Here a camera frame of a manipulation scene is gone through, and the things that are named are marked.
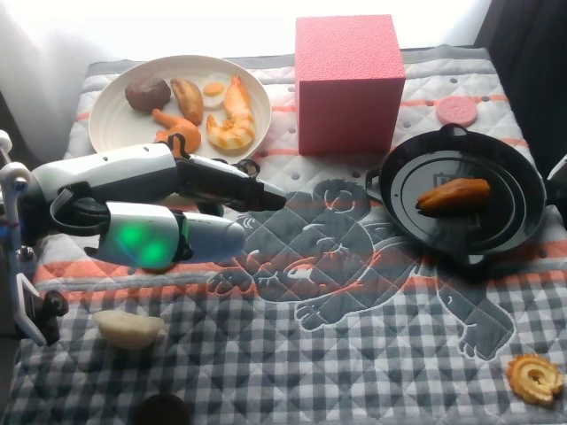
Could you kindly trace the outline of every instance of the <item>quilted mat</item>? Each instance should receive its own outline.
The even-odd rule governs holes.
[[[537,237],[483,277],[448,270],[401,236],[362,188],[379,158],[298,155],[293,57],[244,58],[273,124],[255,159],[287,191],[275,213],[226,216],[241,255],[166,274],[89,259],[89,238],[43,241],[35,284],[70,304],[52,347],[22,341],[5,424],[128,424],[145,398],[174,393],[196,424],[558,424],[567,397],[528,405],[505,371],[521,353],[567,360],[567,232],[549,207]],[[531,159],[484,50],[405,52],[394,145],[440,127],[435,104],[470,97],[470,128]],[[95,64],[67,156],[92,152],[89,111],[132,62]],[[92,314],[119,309],[166,326],[142,352],[113,349]]]

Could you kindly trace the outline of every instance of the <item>gray bear print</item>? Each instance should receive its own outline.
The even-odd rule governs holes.
[[[293,303],[305,330],[382,305],[424,267],[419,250],[388,219],[361,223],[369,212],[361,186],[328,180],[311,194],[290,193],[281,211],[243,214],[244,251],[221,264],[226,269],[208,289],[223,294],[255,285],[267,301]],[[512,320],[488,300],[486,286],[438,283],[437,293],[463,326],[459,348],[467,357],[493,358],[513,333]],[[505,331],[486,338],[494,320]]]

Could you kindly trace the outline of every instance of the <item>egg yolk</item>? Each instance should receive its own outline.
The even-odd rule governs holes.
[[[224,86],[219,82],[209,82],[203,89],[203,94],[207,97],[219,96],[224,90]]]

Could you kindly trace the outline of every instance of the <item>plate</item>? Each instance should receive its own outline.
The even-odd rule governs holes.
[[[261,83],[244,68],[227,60],[206,56],[172,56],[155,59],[129,69],[111,82],[100,94],[90,113],[89,136],[95,151],[106,152],[113,149],[136,144],[153,143],[156,132],[164,129],[154,121],[150,114],[134,111],[126,100],[124,89],[130,81],[141,73],[151,73],[169,81],[174,78],[185,78],[197,83],[211,73],[225,73],[228,76],[238,75],[245,85],[250,97],[250,105],[256,123],[256,135],[246,152],[231,155],[217,150],[206,138],[206,117],[212,114],[217,122],[225,120],[223,106],[214,110],[205,109],[203,122],[198,127],[201,133],[201,145],[193,152],[206,158],[222,158],[230,164],[248,158],[258,149],[268,132],[272,117],[272,108],[268,94]],[[163,112],[181,117],[177,100],[171,93],[171,100],[163,108]]]

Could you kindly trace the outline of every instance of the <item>frying pan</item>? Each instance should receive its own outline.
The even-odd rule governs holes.
[[[456,178],[489,183],[490,199],[482,210],[438,218],[418,211],[420,195]],[[379,169],[367,173],[365,186],[367,195],[383,204],[401,230],[465,266],[528,240],[540,226],[545,206],[567,187],[544,183],[514,148],[456,124],[402,143]]]

